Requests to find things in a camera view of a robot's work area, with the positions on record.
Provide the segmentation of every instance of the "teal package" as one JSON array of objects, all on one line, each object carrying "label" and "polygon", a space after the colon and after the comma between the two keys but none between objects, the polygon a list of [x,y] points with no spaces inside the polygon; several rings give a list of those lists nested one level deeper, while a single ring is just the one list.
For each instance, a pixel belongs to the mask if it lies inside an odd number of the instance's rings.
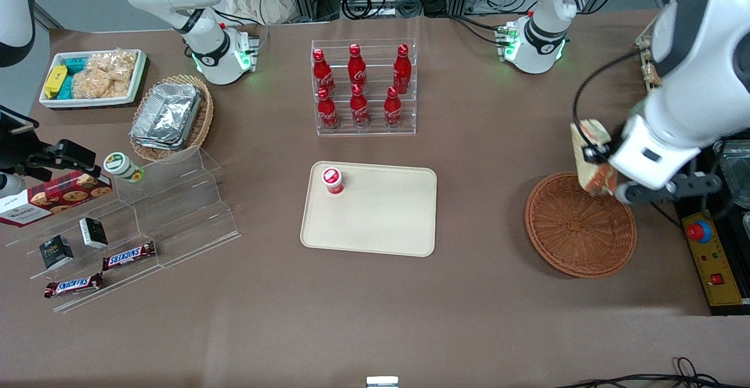
[{"label": "teal package", "polygon": [[75,74],[83,70],[86,67],[88,59],[86,57],[78,57],[77,59],[66,59],[65,67],[67,67],[67,74]]},{"label": "teal package", "polygon": [[62,87],[57,94],[59,100],[72,100],[73,99],[73,76],[67,76],[62,81]]}]

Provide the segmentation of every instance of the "red cookie box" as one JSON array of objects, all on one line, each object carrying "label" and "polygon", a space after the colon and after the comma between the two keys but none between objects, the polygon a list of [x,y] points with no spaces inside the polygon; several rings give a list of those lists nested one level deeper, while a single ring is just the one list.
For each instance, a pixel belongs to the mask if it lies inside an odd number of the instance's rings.
[{"label": "red cookie box", "polygon": [[112,184],[104,175],[94,179],[91,175],[73,171],[15,196],[0,199],[0,223],[24,227],[108,193],[112,193]]}]

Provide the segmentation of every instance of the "brown tabletop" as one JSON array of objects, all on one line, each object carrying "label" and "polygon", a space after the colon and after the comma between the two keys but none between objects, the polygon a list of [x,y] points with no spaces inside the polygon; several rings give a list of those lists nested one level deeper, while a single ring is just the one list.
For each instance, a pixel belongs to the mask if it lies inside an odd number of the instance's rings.
[{"label": "brown tabletop", "polygon": [[[220,192],[241,238],[67,314],[52,313],[29,281],[26,251],[3,249],[0,385],[348,387],[398,375],[405,387],[531,388],[671,373],[673,356],[750,383],[750,321],[705,316],[686,242],[653,209],[634,208],[635,255],[602,280],[555,271],[523,227],[536,182],[574,169],[568,123],[579,83],[630,49],[653,15],[579,17],[565,55],[541,76],[498,62],[447,19],[273,27],[256,73],[210,87],[216,114],[204,148],[223,167]],[[311,40],[397,36],[418,38],[417,135],[319,139]],[[53,52],[115,47],[148,54],[147,87],[196,74],[174,31],[52,33]],[[633,60],[591,84],[581,117],[611,128],[644,93]],[[34,115],[48,142],[129,151],[131,108],[36,105]],[[433,254],[302,246],[308,175],[321,160],[433,169]]]}]

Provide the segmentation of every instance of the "wicker basket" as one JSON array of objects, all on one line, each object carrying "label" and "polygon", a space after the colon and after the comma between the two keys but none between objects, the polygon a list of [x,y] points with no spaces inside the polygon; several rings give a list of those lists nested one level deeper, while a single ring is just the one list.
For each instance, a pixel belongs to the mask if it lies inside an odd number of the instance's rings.
[{"label": "wicker basket", "polygon": [[579,278],[602,278],[625,266],[635,249],[635,219],[613,196],[594,196],[575,172],[539,182],[526,204],[526,230],[552,266]]},{"label": "wicker basket", "polygon": [[[200,104],[198,107],[199,111],[195,117],[195,121],[193,121],[193,129],[190,132],[190,137],[187,138],[187,145],[185,145],[185,148],[190,148],[191,146],[203,145],[203,142],[206,140],[206,137],[209,134],[209,127],[211,127],[211,120],[214,118],[214,101],[211,98],[209,89],[206,88],[206,84],[204,84],[198,78],[195,78],[193,76],[185,76],[182,74],[180,74],[179,76],[167,77],[166,79],[160,81],[160,83],[157,83],[157,84],[161,84],[161,83],[176,83],[176,84],[189,83],[195,86],[196,88],[200,89],[203,97],[201,97]],[[143,96],[143,98],[141,98],[141,101],[138,104],[138,110],[136,110],[136,114],[133,118],[134,124],[136,120],[138,119],[138,116],[140,115],[141,111],[143,110],[143,104],[145,104],[146,98],[148,98],[148,95],[151,94],[151,92],[153,91],[155,87],[156,87],[156,84],[152,86],[151,89],[148,89],[148,92]],[[136,142],[133,141],[133,139],[131,139],[131,145],[133,145],[133,150],[136,151],[136,153],[138,154],[138,156],[140,156],[140,158],[144,158],[150,161],[158,161],[178,152],[178,151],[168,151],[165,149],[147,148],[145,146],[138,145]]]}]

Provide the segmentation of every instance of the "emergency stop button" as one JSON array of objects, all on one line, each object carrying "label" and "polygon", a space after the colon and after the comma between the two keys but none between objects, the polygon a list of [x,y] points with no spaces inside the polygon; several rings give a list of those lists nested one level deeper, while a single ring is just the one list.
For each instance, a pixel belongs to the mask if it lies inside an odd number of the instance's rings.
[{"label": "emergency stop button", "polygon": [[711,284],[720,285],[724,283],[724,277],[721,274],[711,274]]},{"label": "emergency stop button", "polygon": [[711,227],[704,220],[697,220],[695,223],[688,225],[686,233],[688,239],[698,243],[707,243],[711,239]]}]

